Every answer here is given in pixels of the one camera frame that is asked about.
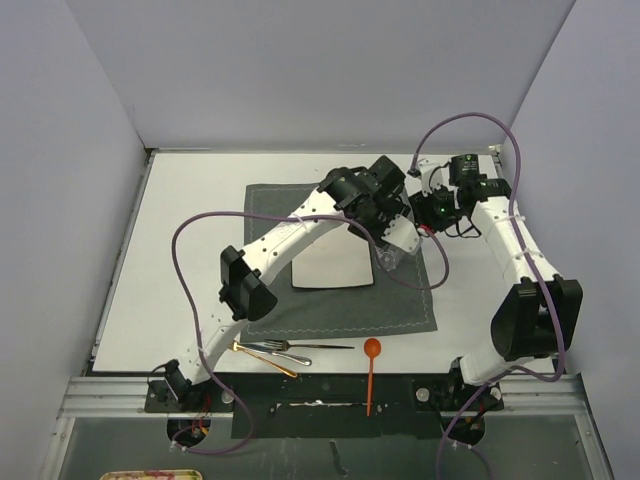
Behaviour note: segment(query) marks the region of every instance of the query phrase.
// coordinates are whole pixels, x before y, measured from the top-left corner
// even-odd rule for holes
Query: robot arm
[[[410,206],[402,198],[405,175],[387,157],[370,168],[337,168],[329,172],[318,188],[289,215],[290,222],[276,225],[266,235],[241,250],[227,247],[220,255],[222,289],[220,312],[212,327],[203,332],[203,353],[213,366],[235,337],[252,321],[267,315],[277,304],[268,286],[278,273],[322,235],[341,226],[345,217],[364,227],[380,247],[393,246],[410,254],[419,250],[420,236],[406,218]],[[303,221],[304,217],[321,219]],[[349,231],[363,236],[353,225]],[[208,379],[194,344],[173,364],[169,376],[182,387],[173,387],[179,399],[188,385]]]
[[[433,231],[442,231],[467,217],[487,242],[510,287],[491,321],[490,338],[479,342],[460,359],[465,383],[481,385],[513,365],[524,365],[535,358],[557,353],[555,332],[540,285],[524,258],[508,214],[511,189],[507,182],[481,175],[477,155],[451,159],[449,177],[452,186],[457,188],[455,193],[444,186],[433,188],[438,166],[425,165],[420,170],[422,191],[410,198],[417,222]],[[436,178],[435,183],[441,184],[441,177]],[[531,255],[549,288],[567,349],[582,301],[580,284],[563,279],[540,252],[517,204],[513,220],[524,238],[525,252]]]

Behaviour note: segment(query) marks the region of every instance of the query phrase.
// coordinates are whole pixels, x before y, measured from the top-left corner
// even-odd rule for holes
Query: white wall
[[[640,469],[638,22],[637,0],[578,0],[513,125],[531,230],[584,288],[571,363],[619,480]]]
[[[148,147],[409,151],[513,120],[573,1],[67,3]]]
[[[62,0],[0,2],[0,476],[36,478],[144,162]]]

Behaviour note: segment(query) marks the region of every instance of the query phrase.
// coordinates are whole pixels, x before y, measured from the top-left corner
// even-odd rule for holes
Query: gray placemat
[[[244,209],[288,216],[315,187],[317,184],[249,185]],[[273,227],[274,222],[245,219],[245,243],[253,242]],[[416,285],[429,283],[420,254],[405,257],[393,273]],[[241,340],[368,337],[437,330],[431,292],[395,283],[375,262],[373,278],[371,286],[296,289],[291,285],[291,265],[288,265],[269,286],[278,298],[278,305],[269,315],[249,325],[242,332]]]

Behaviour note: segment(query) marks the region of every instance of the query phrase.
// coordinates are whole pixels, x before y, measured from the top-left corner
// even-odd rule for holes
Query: silver fork
[[[340,349],[340,350],[347,350],[347,349],[354,348],[348,345],[312,345],[308,343],[298,343],[298,344],[292,345],[286,340],[264,340],[262,343],[264,343],[266,347],[272,348],[279,352],[286,352],[290,348],[295,348],[295,347],[297,348],[332,348],[332,349]]]

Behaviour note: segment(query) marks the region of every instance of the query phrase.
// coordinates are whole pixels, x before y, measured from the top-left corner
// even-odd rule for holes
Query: red spoon
[[[369,357],[369,385],[367,387],[367,417],[371,416],[371,397],[373,394],[373,359],[380,355],[382,345],[377,338],[364,342],[364,353]]]

